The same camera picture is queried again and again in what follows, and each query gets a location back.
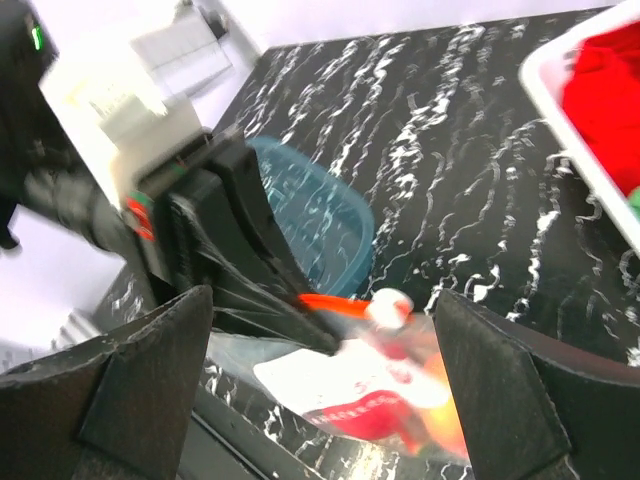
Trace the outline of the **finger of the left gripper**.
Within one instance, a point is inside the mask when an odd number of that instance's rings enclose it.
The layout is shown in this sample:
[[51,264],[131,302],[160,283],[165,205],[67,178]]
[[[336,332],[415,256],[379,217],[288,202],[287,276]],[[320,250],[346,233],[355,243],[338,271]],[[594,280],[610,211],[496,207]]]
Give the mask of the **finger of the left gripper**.
[[214,326],[230,333],[292,342],[333,355],[340,336],[301,305],[245,239],[226,199],[201,202],[174,193],[169,215],[175,270],[184,290],[213,290]]
[[244,142],[223,142],[208,169],[222,180],[235,220],[257,257],[292,295],[309,293],[309,280],[268,202],[255,150]]

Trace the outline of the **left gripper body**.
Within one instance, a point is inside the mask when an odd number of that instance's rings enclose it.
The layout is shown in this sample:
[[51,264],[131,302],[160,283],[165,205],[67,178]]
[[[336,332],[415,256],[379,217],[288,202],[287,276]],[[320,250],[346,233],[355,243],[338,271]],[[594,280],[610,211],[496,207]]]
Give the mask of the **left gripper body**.
[[145,291],[198,284],[230,295],[260,280],[260,173],[239,131],[202,134],[146,173],[127,198]]

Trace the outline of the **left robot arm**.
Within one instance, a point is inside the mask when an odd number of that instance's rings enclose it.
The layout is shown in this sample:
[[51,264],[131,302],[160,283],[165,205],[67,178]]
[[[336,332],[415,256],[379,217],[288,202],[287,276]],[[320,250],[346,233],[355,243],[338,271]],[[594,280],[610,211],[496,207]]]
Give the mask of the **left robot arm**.
[[61,51],[30,2],[3,2],[1,219],[24,206],[119,255],[147,307],[206,285],[218,328],[334,354],[341,337],[300,301],[310,285],[255,150],[168,86],[216,40],[194,3],[154,2]]

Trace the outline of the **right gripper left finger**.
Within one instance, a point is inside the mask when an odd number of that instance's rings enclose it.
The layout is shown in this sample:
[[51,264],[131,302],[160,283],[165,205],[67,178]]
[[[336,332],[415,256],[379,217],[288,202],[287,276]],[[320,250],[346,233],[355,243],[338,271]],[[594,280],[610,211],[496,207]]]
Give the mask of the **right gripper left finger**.
[[197,286],[3,373],[2,478],[175,478],[212,320]]

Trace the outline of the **clear zip top bag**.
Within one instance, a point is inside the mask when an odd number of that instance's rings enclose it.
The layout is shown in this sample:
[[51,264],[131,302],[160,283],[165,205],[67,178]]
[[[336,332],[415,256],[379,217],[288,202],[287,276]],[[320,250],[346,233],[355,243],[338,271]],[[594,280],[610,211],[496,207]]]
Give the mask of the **clear zip top bag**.
[[[211,334],[207,358],[227,374],[261,390],[296,415],[354,402],[376,390],[399,394],[421,416],[442,405],[449,394],[426,372],[426,361],[440,353],[431,317],[413,310],[403,292],[383,288],[369,300],[302,294],[302,305],[335,328],[341,343],[333,355],[276,339]],[[374,444],[413,456],[469,461],[431,439],[417,453],[398,437]]]

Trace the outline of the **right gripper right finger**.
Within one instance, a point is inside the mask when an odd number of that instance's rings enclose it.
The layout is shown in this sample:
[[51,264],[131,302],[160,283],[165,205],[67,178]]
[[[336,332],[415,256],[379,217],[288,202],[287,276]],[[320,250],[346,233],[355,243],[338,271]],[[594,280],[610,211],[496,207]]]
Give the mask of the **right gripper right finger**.
[[476,478],[638,478],[638,369],[451,290],[434,324]]

